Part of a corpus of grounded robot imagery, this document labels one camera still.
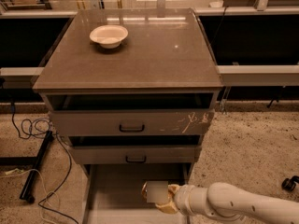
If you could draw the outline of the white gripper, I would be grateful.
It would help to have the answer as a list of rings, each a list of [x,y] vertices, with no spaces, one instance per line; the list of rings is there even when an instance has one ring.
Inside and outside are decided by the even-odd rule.
[[[190,196],[193,189],[195,189],[194,185],[180,186],[177,184],[170,184],[168,186],[168,192],[175,195],[175,203],[173,201],[168,203],[156,203],[155,206],[165,214],[174,215],[179,210],[182,215],[194,215],[190,205]]]

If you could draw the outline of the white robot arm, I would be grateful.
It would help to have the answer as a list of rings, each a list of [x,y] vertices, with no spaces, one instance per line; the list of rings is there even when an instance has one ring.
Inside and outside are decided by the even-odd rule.
[[[205,216],[222,224],[242,224],[246,217],[265,224],[299,224],[299,203],[254,194],[227,183],[208,188],[169,185],[166,203],[156,207],[167,214]]]

